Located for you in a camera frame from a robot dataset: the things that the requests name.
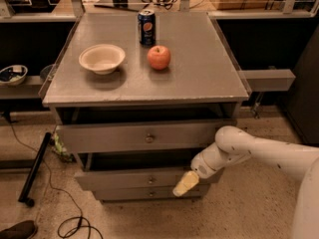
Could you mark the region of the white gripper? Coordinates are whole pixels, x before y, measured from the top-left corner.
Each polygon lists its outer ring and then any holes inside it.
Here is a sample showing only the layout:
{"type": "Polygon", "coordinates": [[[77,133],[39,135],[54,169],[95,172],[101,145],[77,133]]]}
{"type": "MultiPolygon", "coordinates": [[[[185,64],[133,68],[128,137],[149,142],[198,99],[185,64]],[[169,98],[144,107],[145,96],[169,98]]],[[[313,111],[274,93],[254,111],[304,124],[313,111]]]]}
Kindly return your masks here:
{"type": "Polygon", "coordinates": [[[208,179],[223,168],[223,155],[218,148],[204,149],[191,161],[191,171],[186,172],[172,193],[181,197],[199,183],[199,178],[208,179]]]}

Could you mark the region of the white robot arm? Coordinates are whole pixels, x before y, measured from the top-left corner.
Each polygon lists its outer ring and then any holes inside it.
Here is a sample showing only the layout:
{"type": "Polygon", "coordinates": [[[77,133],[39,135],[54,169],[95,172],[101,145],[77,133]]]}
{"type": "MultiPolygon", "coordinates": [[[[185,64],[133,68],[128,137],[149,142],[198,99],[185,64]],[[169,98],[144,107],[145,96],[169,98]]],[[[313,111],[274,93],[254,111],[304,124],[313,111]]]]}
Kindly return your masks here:
{"type": "Polygon", "coordinates": [[[291,239],[319,239],[319,148],[260,138],[236,126],[223,126],[214,143],[198,153],[172,193],[181,197],[223,168],[255,158],[301,182],[291,239]]]}

